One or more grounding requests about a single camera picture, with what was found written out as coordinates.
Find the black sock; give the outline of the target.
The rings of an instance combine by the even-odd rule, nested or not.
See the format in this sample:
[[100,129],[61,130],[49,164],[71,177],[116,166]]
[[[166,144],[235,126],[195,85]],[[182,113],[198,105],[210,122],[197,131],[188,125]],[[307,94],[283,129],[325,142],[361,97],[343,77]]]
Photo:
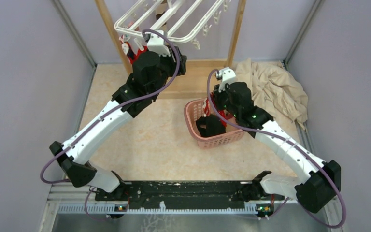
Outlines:
[[226,127],[223,125],[221,119],[216,115],[208,116],[208,126],[207,129],[211,130],[212,137],[226,133]]
[[196,120],[196,127],[201,137],[207,138],[207,137],[212,136],[211,130],[207,129],[208,121],[209,121],[209,118],[203,117],[203,116],[200,117],[198,120]]

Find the pink plastic laundry basket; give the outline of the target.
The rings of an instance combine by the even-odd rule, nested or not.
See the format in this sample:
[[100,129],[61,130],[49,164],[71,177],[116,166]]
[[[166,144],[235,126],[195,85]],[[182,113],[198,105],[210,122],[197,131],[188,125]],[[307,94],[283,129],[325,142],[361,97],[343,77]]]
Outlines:
[[244,136],[243,130],[227,124],[215,114],[207,98],[188,102],[183,113],[188,132],[201,149],[236,142]]

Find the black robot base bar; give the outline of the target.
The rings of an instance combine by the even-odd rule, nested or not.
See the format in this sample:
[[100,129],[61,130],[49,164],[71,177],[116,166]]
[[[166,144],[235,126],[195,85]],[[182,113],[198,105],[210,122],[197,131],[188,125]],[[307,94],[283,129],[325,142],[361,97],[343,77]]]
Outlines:
[[252,181],[133,181],[107,193],[96,188],[61,203],[60,213],[106,214],[253,214],[267,218],[277,197],[259,193]]

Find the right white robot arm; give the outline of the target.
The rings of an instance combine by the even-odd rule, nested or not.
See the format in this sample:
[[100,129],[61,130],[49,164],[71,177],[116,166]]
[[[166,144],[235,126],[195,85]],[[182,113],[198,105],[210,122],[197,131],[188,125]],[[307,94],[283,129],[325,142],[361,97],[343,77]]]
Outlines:
[[255,106],[245,82],[217,84],[213,104],[235,118],[253,138],[269,147],[296,174],[296,177],[263,172],[253,185],[253,194],[266,199],[278,194],[297,200],[311,213],[319,212],[341,190],[341,166],[326,162],[290,137],[264,109]]

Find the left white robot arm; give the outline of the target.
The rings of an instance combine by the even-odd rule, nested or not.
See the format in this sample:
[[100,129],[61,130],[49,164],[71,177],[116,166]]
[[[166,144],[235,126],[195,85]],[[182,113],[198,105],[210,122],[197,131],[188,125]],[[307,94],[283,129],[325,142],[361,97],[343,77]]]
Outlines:
[[186,73],[187,57],[177,46],[169,51],[169,56],[152,51],[140,54],[132,64],[133,72],[102,111],[70,139],[50,144],[53,160],[75,188],[93,186],[114,200],[124,197],[125,182],[115,172],[91,165],[89,160],[117,129],[155,102],[175,77]]

